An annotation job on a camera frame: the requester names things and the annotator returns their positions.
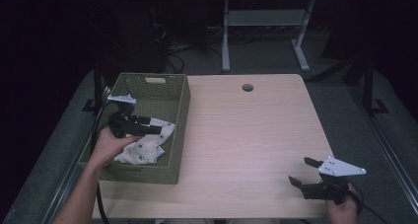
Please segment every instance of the cloth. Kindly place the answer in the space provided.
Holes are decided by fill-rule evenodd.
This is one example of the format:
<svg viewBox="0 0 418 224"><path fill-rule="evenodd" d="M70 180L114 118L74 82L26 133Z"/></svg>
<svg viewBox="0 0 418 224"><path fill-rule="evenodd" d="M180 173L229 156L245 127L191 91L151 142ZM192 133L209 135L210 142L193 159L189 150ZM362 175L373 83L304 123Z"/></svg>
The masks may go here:
<svg viewBox="0 0 418 224"><path fill-rule="evenodd" d="M164 150L160 146L173 133L175 124L151 118L149 125L161 126L161 133L159 135L147 134L137 142L127 145L122 153L114 157L115 162L132 165L157 163L157 157L164 154Z"/></svg>

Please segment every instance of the gray carpet floor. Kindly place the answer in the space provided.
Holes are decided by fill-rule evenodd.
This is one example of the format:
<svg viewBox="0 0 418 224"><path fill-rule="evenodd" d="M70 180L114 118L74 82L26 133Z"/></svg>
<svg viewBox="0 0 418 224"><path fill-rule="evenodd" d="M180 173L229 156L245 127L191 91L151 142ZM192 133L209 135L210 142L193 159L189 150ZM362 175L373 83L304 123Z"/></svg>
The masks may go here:
<svg viewBox="0 0 418 224"><path fill-rule="evenodd" d="M255 41L247 44L231 44L231 71L228 74L295 73L310 78L338 62L321 57L327 33L310 31L304 40L303 50L312 69L302 72L290 43L294 35L294 32L289 31L273 38L256 37ZM220 74L221 44L210 44L210 47L206 51L191 49L177 53L184 61L182 73ZM171 60L179 67L178 59L171 57ZM171 73L172 70L167 67L165 72ZM354 88L345 86L342 81L345 72L346 69L343 69L321 82L307 83L334 156L368 170L365 176L352 177L350 180L363 191L365 202L388 223L418 223L417 213L388 164L363 109L353 96L352 92L362 92L361 84ZM4 223L42 223L45 213L51 213L50 203L56 201L55 194L63 187L62 178L68 171L73 156L82 149L80 144L86 139L86 131L92 124L92 114L81 112L85 101L93 98L92 78L92 74L87 75L80 85ZM375 120L390 143L395 145L393 150L416 184L418 169L414 157L418 150L417 121L396 98L386 79L379 74L376 74L375 79L374 96L383 100L389 110L389 113L377 114ZM80 170L71 172L77 177ZM328 223L326 219L309 221L315 224ZM123 219L111 220L111 223L154 223L154 220ZM303 222L282 220L281 223ZM359 223L382 222L370 211L364 210L359 216Z"/></svg>

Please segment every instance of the human arm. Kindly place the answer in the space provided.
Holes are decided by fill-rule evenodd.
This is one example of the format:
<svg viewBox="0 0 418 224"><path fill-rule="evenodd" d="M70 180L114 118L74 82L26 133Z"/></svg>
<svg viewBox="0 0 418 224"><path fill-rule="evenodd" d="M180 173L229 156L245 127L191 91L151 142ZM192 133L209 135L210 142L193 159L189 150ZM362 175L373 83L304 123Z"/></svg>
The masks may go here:
<svg viewBox="0 0 418 224"><path fill-rule="evenodd" d="M102 129L86 168L52 223L91 223L102 168L121 153L126 145L138 139L136 136L116 138L109 127Z"/></svg>
<svg viewBox="0 0 418 224"><path fill-rule="evenodd" d="M356 224L357 203L350 195L345 195L343 202L339 205L333 200L325 201L327 215L331 224Z"/></svg>

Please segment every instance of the wooden tabletop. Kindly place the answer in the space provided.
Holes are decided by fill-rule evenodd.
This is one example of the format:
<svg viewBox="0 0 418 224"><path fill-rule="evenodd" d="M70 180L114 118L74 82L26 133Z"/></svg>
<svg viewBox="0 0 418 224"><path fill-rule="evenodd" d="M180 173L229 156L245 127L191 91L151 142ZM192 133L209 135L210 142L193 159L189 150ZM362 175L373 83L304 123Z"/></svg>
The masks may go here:
<svg viewBox="0 0 418 224"><path fill-rule="evenodd" d="M189 76L178 185L101 182L109 218L314 218L288 176L318 183L304 157L331 149L299 75ZM243 84L251 84L245 92ZM100 217L95 208L94 217Z"/></svg>

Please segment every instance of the basket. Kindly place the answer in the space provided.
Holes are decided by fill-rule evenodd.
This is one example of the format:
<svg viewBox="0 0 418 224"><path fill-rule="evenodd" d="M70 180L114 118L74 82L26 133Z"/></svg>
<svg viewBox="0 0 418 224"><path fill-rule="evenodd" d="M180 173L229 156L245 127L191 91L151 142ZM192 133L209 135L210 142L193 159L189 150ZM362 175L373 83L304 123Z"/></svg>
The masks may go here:
<svg viewBox="0 0 418 224"><path fill-rule="evenodd" d="M175 123L175 130L162 145L165 154L156 164L130 165L112 162L102 170L100 180L175 185L181 164L184 131L187 122L190 90L185 75L121 73L111 90L113 96L131 95L137 100L132 114L159 118ZM103 112L99 127L117 111L109 104ZM90 158L90 141L79 164L86 166Z"/></svg>

